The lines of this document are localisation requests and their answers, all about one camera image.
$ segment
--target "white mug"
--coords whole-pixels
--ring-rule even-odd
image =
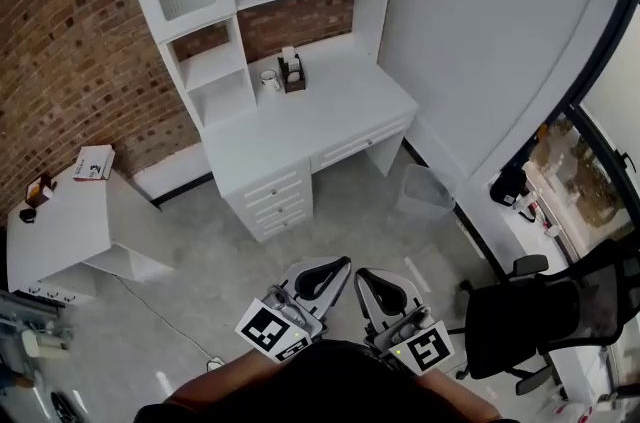
[[[273,69],[266,69],[260,73],[260,81],[262,82],[262,85],[272,92],[279,91],[281,88],[278,76]]]

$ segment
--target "black shirt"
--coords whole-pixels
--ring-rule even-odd
[[[150,405],[140,410],[134,423],[304,423],[353,417],[375,421],[382,418],[393,418],[391,421],[415,418],[438,423],[467,421],[445,399],[421,388],[368,348],[348,342],[322,341],[300,352],[267,381],[231,393],[202,414],[196,415],[177,405]]]

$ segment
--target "book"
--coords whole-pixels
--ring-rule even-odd
[[[73,179],[76,181],[100,181],[109,179],[116,152],[110,145],[85,146],[80,150]]]

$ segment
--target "brick wall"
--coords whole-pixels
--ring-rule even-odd
[[[112,143],[115,167],[132,175],[199,140],[138,0],[0,2],[0,224],[29,181],[64,170],[82,145]],[[283,0],[244,11],[248,60],[349,31],[352,10],[353,0]],[[177,51],[221,40],[213,27]]]

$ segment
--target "mesh chair back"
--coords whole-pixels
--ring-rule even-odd
[[[538,351],[615,343],[640,309],[636,252],[605,240],[589,255],[554,275],[538,275],[546,289],[540,304]]]

